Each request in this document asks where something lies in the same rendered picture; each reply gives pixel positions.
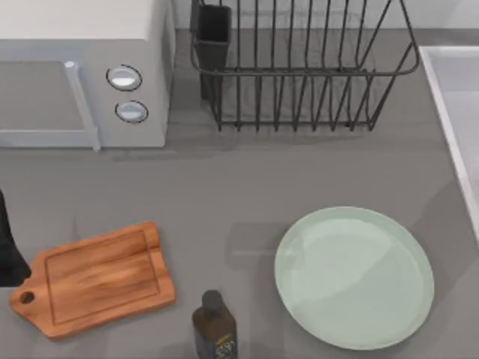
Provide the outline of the microwave oven door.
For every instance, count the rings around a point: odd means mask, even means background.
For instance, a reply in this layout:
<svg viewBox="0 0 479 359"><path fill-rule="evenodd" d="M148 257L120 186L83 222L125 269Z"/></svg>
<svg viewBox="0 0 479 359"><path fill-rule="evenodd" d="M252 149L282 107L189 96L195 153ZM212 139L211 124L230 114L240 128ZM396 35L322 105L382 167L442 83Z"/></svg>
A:
<svg viewBox="0 0 479 359"><path fill-rule="evenodd" d="M0 61L2 147L92 148L63 61Z"/></svg>

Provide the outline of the pale microwave oven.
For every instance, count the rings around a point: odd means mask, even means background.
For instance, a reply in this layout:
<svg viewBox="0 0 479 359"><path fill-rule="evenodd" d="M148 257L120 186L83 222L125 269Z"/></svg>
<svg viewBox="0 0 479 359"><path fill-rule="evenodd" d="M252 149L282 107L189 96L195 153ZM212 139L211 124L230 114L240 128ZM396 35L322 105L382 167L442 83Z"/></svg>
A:
<svg viewBox="0 0 479 359"><path fill-rule="evenodd" d="M0 61L78 62L101 149L165 144L175 46L171 0L0 0ZM121 64L140 72L136 90L108 83ZM147 107L145 121L115 114L131 100Z"/></svg>

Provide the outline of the wooden cutting board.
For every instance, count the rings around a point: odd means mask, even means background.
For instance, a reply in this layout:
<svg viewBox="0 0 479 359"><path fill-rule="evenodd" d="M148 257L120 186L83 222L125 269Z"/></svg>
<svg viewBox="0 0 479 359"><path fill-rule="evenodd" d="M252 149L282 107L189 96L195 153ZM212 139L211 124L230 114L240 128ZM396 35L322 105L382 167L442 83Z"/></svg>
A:
<svg viewBox="0 0 479 359"><path fill-rule="evenodd" d="M30 268L9 305L51 340L175 301L151 221L41 251Z"/></svg>

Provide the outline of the dark cutlery holder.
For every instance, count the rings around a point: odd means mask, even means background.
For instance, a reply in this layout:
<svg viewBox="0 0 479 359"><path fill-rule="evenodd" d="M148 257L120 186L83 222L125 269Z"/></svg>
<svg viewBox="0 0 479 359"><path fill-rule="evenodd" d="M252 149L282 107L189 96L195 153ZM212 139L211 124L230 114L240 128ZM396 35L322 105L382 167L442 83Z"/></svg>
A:
<svg viewBox="0 0 479 359"><path fill-rule="evenodd" d="M192 0L190 32L200 70L201 99L211 101L210 85L214 78L208 72L226 68L231 42L232 9L222 4Z"/></svg>

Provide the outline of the dark brown bottle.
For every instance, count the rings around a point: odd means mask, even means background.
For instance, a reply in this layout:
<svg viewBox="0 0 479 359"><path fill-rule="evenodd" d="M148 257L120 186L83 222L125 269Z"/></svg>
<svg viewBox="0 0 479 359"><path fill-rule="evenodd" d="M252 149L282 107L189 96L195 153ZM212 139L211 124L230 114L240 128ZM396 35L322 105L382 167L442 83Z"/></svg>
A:
<svg viewBox="0 0 479 359"><path fill-rule="evenodd" d="M199 359L238 359L237 323L218 290L204 292L192 325Z"/></svg>

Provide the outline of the white sink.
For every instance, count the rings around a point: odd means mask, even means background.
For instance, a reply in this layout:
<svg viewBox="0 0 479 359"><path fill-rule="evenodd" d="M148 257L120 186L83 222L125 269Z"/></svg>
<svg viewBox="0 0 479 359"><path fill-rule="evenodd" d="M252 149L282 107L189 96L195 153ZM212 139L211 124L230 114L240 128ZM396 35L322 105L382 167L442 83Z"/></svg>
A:
<svg viewBox="0 0 479 359"><path fill-rule="evenodd" d="M479 246L479 46L419 51Z"/></svg>

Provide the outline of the pale green plate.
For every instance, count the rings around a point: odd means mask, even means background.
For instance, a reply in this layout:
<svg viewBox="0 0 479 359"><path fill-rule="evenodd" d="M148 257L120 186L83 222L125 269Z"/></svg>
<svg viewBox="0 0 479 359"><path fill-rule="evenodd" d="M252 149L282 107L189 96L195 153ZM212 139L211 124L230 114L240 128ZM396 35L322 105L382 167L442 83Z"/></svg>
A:
<svg viewBox="0 0 479 359"><path fill-rule="evenodd" d="M407 340L435 297L419 241L386 215L354 206L312 212L282 236L275 286L292 319L311 336L353 351Z"/></svg>

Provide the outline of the large microwave knob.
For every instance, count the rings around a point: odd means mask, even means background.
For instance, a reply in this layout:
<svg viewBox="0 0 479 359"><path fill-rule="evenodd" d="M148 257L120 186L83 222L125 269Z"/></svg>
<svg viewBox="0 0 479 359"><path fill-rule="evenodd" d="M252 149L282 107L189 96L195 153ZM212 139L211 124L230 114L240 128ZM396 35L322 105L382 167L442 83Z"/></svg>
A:
<svg viewBox="0 0 479 359"><path fill-rule="evenodd" d="M108 69L106 79L115 90L126 92L136 90L142 83L140 72L126 64Z"/></svg>

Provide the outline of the small microwave knob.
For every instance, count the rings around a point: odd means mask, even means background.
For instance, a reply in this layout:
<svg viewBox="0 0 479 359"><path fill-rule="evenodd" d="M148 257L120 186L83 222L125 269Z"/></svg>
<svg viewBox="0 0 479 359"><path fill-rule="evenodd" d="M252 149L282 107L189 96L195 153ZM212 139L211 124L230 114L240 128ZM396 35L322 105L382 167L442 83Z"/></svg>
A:
<svg viewBox="0 0 479 359"><path fill-rule="evenodd" d="M141 123L148 118L147 107L141 102L131 100L118 103L115 106L115 114L125 123Z"/></svg>

